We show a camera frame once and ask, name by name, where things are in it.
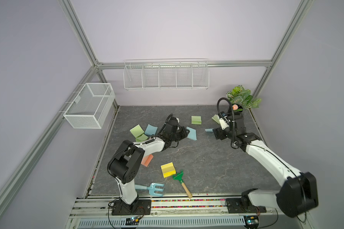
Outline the torn green memo page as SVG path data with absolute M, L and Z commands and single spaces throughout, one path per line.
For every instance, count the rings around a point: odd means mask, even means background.
M 212 117 L 212 120 L 214 120 L 217 124 L 220 124 L 220 118 L 217 114 L 215 114 L 213 117 Z

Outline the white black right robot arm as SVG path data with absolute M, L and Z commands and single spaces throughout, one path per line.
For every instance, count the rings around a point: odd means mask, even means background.
M 279 191 L 256 188 L 242 192 L 240 207 L 269 207 L 281 210 L 290 218 L 318 207 L 317 181 L 310 172 L 303 173 L 275 154 L 262 140 L 248 133 L 242 113 L 219 112 L 220 127 L 213 130 L 216 139 L 231 141 L 231 147 L 240 148 L 256 159 L 276 179 Z

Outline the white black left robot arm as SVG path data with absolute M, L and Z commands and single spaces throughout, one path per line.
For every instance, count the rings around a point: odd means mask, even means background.
M 116 150 L 107 165 L 108 173 L 116 180 L 120 191 L 120 202 L 133 207 L 139 200 L 135 189 L 135 177 L 142 160 L 153 153 L 162 152 L 187 138 L 190 131 L 180 125 L 179 119 L 170 114 L 161 130 L 140 142 L 125 140 Z

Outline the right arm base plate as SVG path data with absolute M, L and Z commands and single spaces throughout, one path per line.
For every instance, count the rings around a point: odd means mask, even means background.
M 246 214 L 257 214 L 266 213 L 267 209 L 263 206 L 254 206 L 251 202 L 245 198 L 227 198 L 225 200 L 225 206 L 230 214 L 233 213 L 246 213 Z

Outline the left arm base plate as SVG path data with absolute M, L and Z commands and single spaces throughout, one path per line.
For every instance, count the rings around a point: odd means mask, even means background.
M 152 201 L 150 199 L 136 199 L 130 205 L 116 199 L 110 207 L 110 212 L 113 216 L 150 215 L 151 209 Z

